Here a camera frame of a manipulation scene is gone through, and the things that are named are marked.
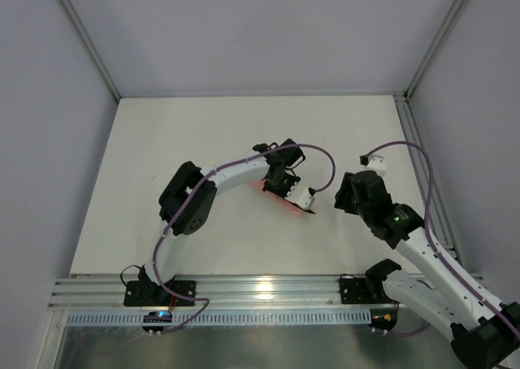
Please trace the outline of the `pink satin napkin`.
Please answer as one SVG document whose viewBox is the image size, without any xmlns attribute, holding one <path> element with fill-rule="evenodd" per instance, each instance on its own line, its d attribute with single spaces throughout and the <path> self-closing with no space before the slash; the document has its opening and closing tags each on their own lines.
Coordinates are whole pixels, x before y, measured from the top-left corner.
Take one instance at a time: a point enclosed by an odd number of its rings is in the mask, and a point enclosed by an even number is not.
<svg viewBox="0 0 520 369">
<path fill-rule="evenodd" d="M 304 211 L 299 209 L 297 206 L 294 206 L 287 200 L 275 195 L 274 193 L 271 193 L 269 191 L 264 190 L 264 180 L 256 180 L 249 182 L 249 185 L 253 188 L 259 191 L 261 194 L 269 198 L 271 201 L 273 201 L 278 206 L 281 206 L 286 211 L 291 213 L 292 215 L 301 216 L 304 214 Z"/>
</svg>

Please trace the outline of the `black knife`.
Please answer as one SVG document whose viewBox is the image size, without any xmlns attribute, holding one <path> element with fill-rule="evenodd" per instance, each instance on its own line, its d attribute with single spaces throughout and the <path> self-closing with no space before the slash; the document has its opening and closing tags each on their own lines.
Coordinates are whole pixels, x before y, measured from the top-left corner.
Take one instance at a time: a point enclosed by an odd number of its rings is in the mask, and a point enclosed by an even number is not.
<svg viewBox="0 0 520 369">
<path fill-rule="evenodd" d="M 311 209 L 303 209 L 303 208 L 300 208 L 300 210 L 302 212 L 305 212 L 307 214 L 312 214 L 312 215 L 315 215 L 316 213 L 314 211 L 312 211 Z"/>
</svg>

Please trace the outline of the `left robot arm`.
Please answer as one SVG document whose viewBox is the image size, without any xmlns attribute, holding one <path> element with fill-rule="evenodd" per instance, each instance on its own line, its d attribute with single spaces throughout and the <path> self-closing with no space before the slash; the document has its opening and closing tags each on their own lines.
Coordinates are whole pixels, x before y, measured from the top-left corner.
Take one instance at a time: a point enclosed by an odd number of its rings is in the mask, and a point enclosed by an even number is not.
<svg viewBox="0 0 520 369">
<path fill-rule="evenodd" d="M 173 279 L 178 253 L 173 248 L 204 225 L 217 196 L 235 187 L 259 183 L 263 192 L 291 211 L 310 212 L 314 190 L 302 184 L 293 171 L 305 160 L 300 146 L 287 139 L 281 145 L 256 145 L 243 157 L 217 166 L 183 163 L 159 197 L 159 216 L 167 226 L 152 259 L 139 272 L 139 283 L 152 291 Z"/>
</svg>

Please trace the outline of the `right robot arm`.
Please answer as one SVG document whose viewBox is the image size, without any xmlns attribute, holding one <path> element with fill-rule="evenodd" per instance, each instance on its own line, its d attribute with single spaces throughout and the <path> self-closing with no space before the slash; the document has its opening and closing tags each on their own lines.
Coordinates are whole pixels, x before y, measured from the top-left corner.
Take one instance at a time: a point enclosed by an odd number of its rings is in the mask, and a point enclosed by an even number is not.
<svg viewBox="0 0 520 369">
<path fill-rule="evenodd" d="M 334 207 L 358 215 L 432 285 L 416 282 L 398 263 L 385 259 L 365 273 L 373 297 L 399 302 L 421 316 L 446 337 L 467 368 L 492 368 L 519 348 L 519 304 L 504 303 L 469 274 L 439 245 L 425 219 L 392 201 L 375 171 L 345 173 Z"/>
</svg>

